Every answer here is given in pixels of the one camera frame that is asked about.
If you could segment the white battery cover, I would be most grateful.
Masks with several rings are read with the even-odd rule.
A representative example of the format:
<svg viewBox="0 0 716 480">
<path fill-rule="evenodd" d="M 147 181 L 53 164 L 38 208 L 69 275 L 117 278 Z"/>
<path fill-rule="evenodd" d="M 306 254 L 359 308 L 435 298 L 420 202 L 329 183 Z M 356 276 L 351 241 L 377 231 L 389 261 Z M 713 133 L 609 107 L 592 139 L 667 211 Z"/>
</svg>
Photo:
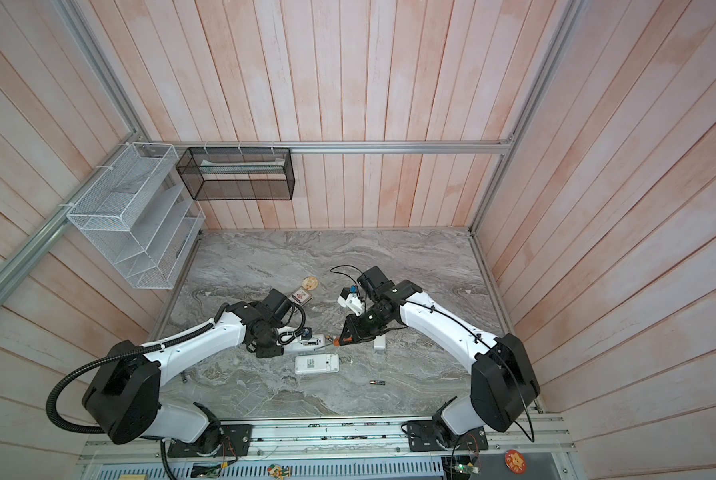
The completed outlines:
<svg viewBox="0 0 716 480">
<path fill-rule="evenodd" d="M 378 336 L 373 340 L 373 347 L 375 351 L 386 350 L 386 337 L 384 335 Z"/>
</svg>

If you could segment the white air conditioner remote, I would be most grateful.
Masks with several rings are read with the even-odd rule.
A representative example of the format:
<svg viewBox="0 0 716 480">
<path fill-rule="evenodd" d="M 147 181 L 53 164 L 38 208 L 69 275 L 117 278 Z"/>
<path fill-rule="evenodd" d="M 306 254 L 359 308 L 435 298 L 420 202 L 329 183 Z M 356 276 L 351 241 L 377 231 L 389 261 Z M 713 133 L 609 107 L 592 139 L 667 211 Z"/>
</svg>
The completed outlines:
<svg viewBox="0 0 716 480">
<path fill-rule="evenodd" d="M 304 355 L 295 359 L 296 375 L 336 373 L 339 369 L 340 361 L 336 354 Z"/>
</svg>

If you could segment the white TV remote control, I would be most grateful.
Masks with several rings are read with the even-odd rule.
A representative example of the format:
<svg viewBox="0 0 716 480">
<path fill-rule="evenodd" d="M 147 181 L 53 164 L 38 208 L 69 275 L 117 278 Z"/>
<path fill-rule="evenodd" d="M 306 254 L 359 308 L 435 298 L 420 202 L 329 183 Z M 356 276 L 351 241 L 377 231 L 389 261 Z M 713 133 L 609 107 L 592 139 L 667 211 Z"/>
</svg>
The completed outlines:
<svg viewBox="0 0 716 480">
<path fill-rule="evenodd" d="M 326 346 L 326 338 L 323 334 L 313 334 L 308 339 L 298 337 L 288 345 L 284 346 L 284 353 L 311 352 Z"/>
</svg>

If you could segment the orange black screwdriver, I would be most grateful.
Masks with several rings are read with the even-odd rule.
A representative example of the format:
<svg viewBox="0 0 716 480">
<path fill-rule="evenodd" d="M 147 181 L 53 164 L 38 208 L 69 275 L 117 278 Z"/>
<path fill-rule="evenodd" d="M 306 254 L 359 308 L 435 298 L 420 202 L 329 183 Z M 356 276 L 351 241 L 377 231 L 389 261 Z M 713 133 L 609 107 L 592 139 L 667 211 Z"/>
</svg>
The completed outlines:
<svg viewBox="0 0 716 480">
<path fill-rule="evenodd" d="M 346 339 L 345 339 L 345 338 L 336 338 L 336 339 L 333 339 L 333 338 L 331 338 L 331 337 L 325 337 L 325 342 L 326 342 L 326 344 L 331 343 L 331 344 L 333 344 L 334 346 L 347 346 L 347 345 L 352 345 L 352 344 L 354 343 L 352 338 L 346 338 Z"/>
</svg>

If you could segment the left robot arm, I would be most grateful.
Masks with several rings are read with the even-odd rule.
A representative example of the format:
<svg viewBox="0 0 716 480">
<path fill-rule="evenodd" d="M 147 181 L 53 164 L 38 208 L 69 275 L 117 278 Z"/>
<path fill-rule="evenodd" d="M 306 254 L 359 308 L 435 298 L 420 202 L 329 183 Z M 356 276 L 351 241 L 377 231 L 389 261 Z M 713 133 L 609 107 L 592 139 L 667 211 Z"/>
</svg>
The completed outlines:
<svg viewBox="0 0 716 480">
<path fill-rule="evenodd" d="M 179 335 L 135 346 L 115 345 L 96 367 L 82 405 L 108 438 L 121 445 L 138 438 L 170 439 L 201 455 L 221 448 L 221 422 L 207 407 L 171 405 L 161 387 L 188 368 L 223 350 L 244 346 L 259 358 L 281 356 L 285 317 L 295 305 L 273 289 L 261 301 L 222 304 L 204 323 Z"/>
</svg>

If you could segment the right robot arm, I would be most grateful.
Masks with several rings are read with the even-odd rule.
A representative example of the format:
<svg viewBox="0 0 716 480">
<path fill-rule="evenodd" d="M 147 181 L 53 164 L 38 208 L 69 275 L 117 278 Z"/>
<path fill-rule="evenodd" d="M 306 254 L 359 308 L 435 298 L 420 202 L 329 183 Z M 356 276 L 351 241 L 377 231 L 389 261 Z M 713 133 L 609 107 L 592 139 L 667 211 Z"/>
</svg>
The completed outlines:
<svg viewBox="0 0 716 480">
<path fill-rule="evenodd" d="M 513 334 L 481 330 L 440 306 L 420 286 L 395 283 L 374 266 L 342 289 L 338 304 L 350 310 L 337 346 L 367 343 L 389 333 L 390 324 L 414 329 L 453 356 L 470 374 L 470 394 L 433 416 L 439 432 L 455 438 L 487 426 L 504 433 L 540 394 L 526 349 Z"/>
</svg>

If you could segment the playing card box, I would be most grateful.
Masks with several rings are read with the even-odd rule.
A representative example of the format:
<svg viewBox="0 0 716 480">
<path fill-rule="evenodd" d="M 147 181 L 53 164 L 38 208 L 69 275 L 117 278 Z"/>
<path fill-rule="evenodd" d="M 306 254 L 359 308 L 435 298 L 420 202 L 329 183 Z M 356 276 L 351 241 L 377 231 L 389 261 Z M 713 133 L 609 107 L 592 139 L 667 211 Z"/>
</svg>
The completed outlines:
<svg viewBox="0 0 716 480">
<path fill-rule="evenodd" d="M 290 298 L 299 305 L 306 305 L 312 299 L 312 295 L 307 290 L 300 287 L 290 295 Z"/>
</svg>

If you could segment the red round sticker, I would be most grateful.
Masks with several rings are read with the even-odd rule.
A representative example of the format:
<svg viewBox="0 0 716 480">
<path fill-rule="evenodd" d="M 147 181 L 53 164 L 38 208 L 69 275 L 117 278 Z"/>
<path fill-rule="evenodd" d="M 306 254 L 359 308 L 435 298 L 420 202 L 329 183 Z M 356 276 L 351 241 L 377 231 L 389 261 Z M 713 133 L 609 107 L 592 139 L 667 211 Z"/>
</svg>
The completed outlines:
<svg viewBox="0 0 716 480">
<path fill-rule="evenodd" d="M 504 462 L 510 472 L 516 475 L 524 474 L 527 470 L 525 457 L 517 450 L 510 449 L 504 454 Z"/>
</svg>

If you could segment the aluminium mounting rail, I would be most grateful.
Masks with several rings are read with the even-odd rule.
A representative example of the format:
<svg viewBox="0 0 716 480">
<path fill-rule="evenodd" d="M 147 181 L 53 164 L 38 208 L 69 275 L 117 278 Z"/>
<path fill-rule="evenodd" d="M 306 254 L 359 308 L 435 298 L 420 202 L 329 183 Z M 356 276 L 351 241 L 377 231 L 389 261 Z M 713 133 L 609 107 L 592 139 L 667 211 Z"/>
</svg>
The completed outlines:
<svg viewBox="0 0 716 480">
<path fill-rule="evenodd" d="M 251 434 L 233 448 L 219 451 L 220 458 L 267 461 L 318 458 L 413 456 L 402 425 L 412 417 L 334 417 L 248 420 Z M 460 440 L 464 453 L 497 454 L 575 452 L 575 442 L 563 417 L 533 412 L 505 433 L 480 427 Z"/>
</svg>

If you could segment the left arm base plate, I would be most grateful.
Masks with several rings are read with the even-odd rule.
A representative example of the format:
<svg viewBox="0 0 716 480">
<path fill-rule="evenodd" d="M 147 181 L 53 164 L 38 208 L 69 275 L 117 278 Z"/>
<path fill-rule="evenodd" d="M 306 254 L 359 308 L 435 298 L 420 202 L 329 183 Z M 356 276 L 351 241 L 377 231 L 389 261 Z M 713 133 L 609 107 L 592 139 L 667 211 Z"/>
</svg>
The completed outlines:
<svg viewBox="0 0 716 480">
<path fill-rule="evenodd" d="M 251 424 L 223 424 L 221 428 L 210 426 L 194 443 L 173 441 L 167 455 L 171 458 L 188 457 L 245 457 L 252 440 Z"/>
</svg>

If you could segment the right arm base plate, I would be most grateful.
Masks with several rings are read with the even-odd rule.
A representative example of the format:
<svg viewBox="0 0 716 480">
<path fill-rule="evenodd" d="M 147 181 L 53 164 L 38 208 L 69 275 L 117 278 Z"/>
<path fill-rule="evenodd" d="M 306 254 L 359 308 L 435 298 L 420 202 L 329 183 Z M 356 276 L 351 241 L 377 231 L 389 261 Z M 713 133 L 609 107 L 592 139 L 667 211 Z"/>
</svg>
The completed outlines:
<svg viewBox="0 0 716 480">
<path fill-rule="evenodd" d="M 413 420 L 404 422 L 401 431 L 408 439 L 412 452 L 433 452 L 444 450 L 469 449 L 479 452 L 488 449 L 485 432 L 472 429 L 465 434 L 456 435 L 450 432 L 442 422 L 435 420 Z"/>
</svg>

